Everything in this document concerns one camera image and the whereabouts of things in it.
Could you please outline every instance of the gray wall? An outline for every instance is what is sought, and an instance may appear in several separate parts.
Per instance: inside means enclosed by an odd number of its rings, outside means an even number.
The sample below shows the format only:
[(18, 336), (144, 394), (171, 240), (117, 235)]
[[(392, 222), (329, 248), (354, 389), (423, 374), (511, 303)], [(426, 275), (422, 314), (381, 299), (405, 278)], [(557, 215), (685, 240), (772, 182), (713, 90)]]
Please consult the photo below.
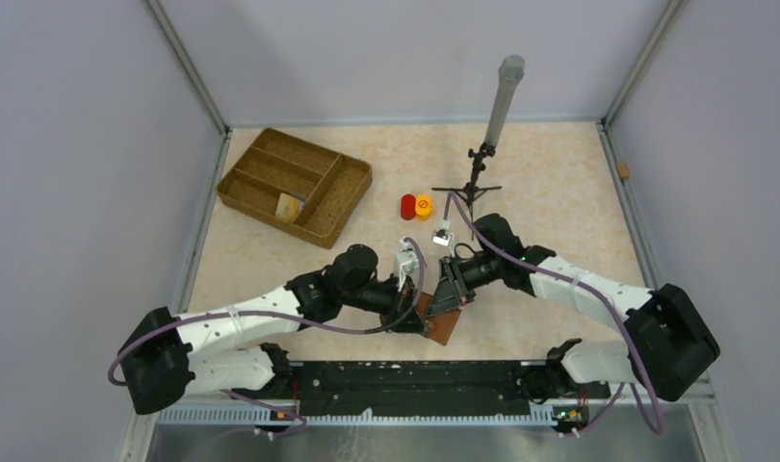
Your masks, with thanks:
[(665, 279), (723, 348), (745, 460), (780, 460), (780, 0), (693, 1), (615, 127)]
[(505, 55), (512, 118), (605, 113), (666, 0), (164, 0), (226, 121), (489, 117)]
[(140, 1), (0, 1), (0, 461), (117, 457), (219, 146)]

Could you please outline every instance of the brown wooden box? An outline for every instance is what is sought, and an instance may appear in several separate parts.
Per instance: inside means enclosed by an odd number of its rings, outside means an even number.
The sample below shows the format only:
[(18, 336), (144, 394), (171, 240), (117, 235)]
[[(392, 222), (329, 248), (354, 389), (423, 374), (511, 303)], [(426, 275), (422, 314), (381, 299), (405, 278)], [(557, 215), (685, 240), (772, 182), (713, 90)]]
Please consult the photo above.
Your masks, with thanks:
[[(331, 248), (372, 181), (370, 164), (267, 128), (225, 174), (217, 194), (232, 209)], [(274, 216), (281, 193), (305, 198), (292, 223)]]

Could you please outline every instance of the tripod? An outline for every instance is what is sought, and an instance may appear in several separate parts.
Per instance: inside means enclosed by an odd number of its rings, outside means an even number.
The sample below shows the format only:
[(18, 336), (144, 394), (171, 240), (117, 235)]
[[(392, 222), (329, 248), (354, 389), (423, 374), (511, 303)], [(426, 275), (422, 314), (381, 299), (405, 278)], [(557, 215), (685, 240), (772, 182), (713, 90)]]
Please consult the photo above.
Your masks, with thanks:
[(507, 120), (509, 105), (512, 103), (512, 96), (515, 89), (523, 79), (524, 61), (518, 55), (509, 55), (501, 63), (498, 69), (498, 92), (495, 94), (495, 104), (492, 106), (492, 115), (489, 117), (489, 124), (486, 126), (486, 138), (483, 140), (478, 152), (469, 150), (469, 157), (472, 159), (472, 174), (469, 183), (463, 188), (433, 188), (433, 191), (453, 192), (466, 204), (469, 209), (469, 217), (474, 220), (473, 204), (487, 191), (496, 191), (503, 186), (490, 186), (487, 188), (478, 187), (478, 176), (486, 170), (483, 160), (487, 157), (495, 156), (495, 146), (498, 145), (498, 139), (501, 137), (501, 131), (504, 130), (504, 122)]
[(479, 188), (477, 186), (478, 177), (482, 171), (486, 170), (486, 165), (483, 164), (483, 159), (487, 157), (495, 156), (495, 146), (487, 146), (486, 143), (481, 144), (481, 148), (478, 152), (469, 150), (469, 158), (472, 159), (472, 174), (470, 175), (469, 182), (464, 185), (463, 188), (433, 188), (433, 191), (453, 192), (461, 198), (467, 209), (469, 209), (469, 218), (475, 219), (473, 215), (473, 203), (476, 199), (481, 198), (487, 191), (496, 191), (503, 186), (489, 186), (486, 188)]

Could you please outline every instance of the table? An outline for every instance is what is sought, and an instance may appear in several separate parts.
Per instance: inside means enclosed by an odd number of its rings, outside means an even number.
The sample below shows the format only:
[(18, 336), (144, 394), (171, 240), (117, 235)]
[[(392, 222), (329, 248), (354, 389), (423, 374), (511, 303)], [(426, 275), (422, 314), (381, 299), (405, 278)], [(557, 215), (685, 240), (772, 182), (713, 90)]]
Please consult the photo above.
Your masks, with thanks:
[[(353, 211), (336, 245), (325, 250), (271, 228), (215, 201), (188, 311), (207, 311), (259, 296), (294, 276), (329, 264), (351, 244), (379, 256), (379, 278), (393, 269), (398, 242), (415, 239), (429, 262), (425, 290), (438, 279), (444, 247), (430, 241), (446, 196), (433, 186), (461, 187), (469, 180), (469, 148), (477, 149), (485, 124), (324, 126), (279, 128), (370, 162), (373, 185)], [(224, 171), (240, 158), (259, 129), (232, 133)], [(479, 186), (503, 185), (476, 203), (476, 218), (497, 212), (524, 245), (540, 244), (603, 276), (642, 285), (637, 257), (617, 199), (594, 122), (510, 123)], [(428, 193), (429, 221), (404, 221), (399, 200)], [(469, 233), (455, 211), (453, 229)], [(267, 339), (292, 360), (495, 360), (542, 359), (570, 338), (610, 340), (618, 335), (572, 308), (537, 300), (495, 282), (477, 290), (447, 346), (410, 334), (351, 336), (318, 329)], [(368, 328), (378, 316), (345, 307), (334, 325)]]

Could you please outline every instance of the gray cylinder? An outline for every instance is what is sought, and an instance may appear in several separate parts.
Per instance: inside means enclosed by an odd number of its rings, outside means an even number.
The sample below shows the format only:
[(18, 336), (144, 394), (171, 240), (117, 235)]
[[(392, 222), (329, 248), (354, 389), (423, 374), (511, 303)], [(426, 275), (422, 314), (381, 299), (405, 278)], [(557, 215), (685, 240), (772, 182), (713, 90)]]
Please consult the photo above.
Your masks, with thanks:
[(504, 58), (501, 68), (498, 69), (498, 92), (495, 94), (495, 104), (492, 106), (492, 115), (486, 127), (486, 138), (483, 140), (489, 147), (498, 145), (498, 139), (504, 130), (504, 122), (507, 121), (509, 105), (512, 104), (512, 96), (515, 94), (517, 84), (523, 80), (525, 65), (526, 62), (520, 56), (509, 55)]

